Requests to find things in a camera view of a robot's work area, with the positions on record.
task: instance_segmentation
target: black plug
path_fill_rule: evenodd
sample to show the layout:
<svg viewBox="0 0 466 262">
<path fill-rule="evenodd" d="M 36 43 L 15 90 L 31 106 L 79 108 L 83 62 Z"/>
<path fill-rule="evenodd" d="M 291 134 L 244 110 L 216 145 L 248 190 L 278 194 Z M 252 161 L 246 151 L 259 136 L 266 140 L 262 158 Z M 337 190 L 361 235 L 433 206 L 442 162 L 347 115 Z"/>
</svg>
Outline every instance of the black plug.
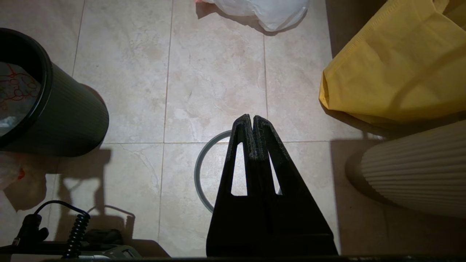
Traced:
<svg viewBox="0 0 466 262">
<path fill-rule="evenodd" d="M 41 228 L 42 217 L 38 214 L 29 214 L 23 220 L 23 225 L 18 236 L 13 240 L 12 245 L 16 247 L 25 247 L 44 241 L 48 237 L 48 229 Z"/>
</svg>

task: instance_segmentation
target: tile floor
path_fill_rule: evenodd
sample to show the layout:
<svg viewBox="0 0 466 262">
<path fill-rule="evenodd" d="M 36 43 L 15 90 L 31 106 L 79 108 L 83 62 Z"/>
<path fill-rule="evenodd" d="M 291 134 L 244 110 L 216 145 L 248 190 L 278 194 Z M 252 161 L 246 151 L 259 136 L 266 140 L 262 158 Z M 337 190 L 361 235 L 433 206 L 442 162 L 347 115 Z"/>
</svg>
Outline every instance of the tile floor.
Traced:
<svg viewBox="0 0 466 262">
<path fill-rule="evenodd" d="M 213 10 L 193 0 L 0 2 L 0 27 L 35 38 L 100 93 L 110 114 L 104 143 L 89 154 L 29 156 L 27 180 L 0 193 L 0 224 L 10 225 L 0 227 L 0 245 L 35 206 L 61 199 L 92 209 L 90 228 L 118 228 L 149 255 L 156 241 L 171 256 L 205 256 L 211 214 L 195 192 L 196 157 L 249 113 L 276 127 L 342 254 L 461 252 L 464 221 L 386 207 L 345 179 L 347 157 L 373 142 L 318 102 L 331 60 L 324 1 L 311 0 L 298 26 L 275 35 Z M 226 147 L 214 146 L 204 161 L 211 202 Z M 241 193 L 244 179 L 235 181 Z M 51 206 L 41 214 L 49 240 L 67 238 L 73 213 Z"/>
</svg>

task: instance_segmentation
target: trash bag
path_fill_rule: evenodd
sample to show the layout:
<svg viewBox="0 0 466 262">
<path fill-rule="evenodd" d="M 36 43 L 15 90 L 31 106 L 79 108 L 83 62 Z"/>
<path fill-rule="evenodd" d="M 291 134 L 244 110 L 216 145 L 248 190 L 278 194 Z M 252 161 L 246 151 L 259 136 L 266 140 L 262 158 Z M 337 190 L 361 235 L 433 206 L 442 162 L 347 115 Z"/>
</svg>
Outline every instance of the trash bag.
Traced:
<svg viewBox="0 0 466 262">
<path fill-rule="evenodd" d="M 323 71 L 323 106 L 384 127 L 466 110 L 465 2 L 388 0 Z"/>
<path fill-rule="evenodd" d="M 266 31 L 280 31 L 297 23 L 309 0 L 202 0 L 215 4 L 227 15 L 257 16 Z"/>
<path fill-rule="evenodd" d="M 0 152 L 0 190 L 20 180 L 25 173 L 13 154 Z"/>
<path fill-rule="evenodd" d="M 31 111 L 40 89 L 41 84 L 22 67 L 0 62 L 0 136 Z"/>
</svg>

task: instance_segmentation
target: black trash can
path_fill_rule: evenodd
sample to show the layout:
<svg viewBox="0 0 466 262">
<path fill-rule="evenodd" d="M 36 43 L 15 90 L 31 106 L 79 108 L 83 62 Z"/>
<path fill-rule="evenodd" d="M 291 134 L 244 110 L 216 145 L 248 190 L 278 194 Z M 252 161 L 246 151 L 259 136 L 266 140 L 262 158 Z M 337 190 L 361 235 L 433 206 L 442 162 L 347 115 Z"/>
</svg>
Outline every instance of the black trash can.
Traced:
<svg viewBox="0 0 466 262">
<path fill-rule="evenodd" d="M 109 126 L 103 101 L 53 64 L 27 35 L 0 28 L 0 43 L 0 62 L 23 68 L 40 83 L 31 109 L 0 137 L 0 151 L 74 157 L 98 146 Z"/>
</svg>

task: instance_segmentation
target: yellow fabric bag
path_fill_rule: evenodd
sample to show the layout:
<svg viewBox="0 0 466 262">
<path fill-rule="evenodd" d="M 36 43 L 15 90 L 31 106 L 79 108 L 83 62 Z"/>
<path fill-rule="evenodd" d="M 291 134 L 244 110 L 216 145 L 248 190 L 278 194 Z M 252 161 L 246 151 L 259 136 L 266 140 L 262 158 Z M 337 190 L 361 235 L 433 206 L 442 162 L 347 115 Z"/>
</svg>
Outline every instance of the yellow fabric bag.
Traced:
<svg viewBox="0 0 466 262">
<path fill-rule="evenodd" d="M 389 0 L 322 74 L 330 110 L 384 126 L 466 110 L 466 0 Z"/>
</svg>

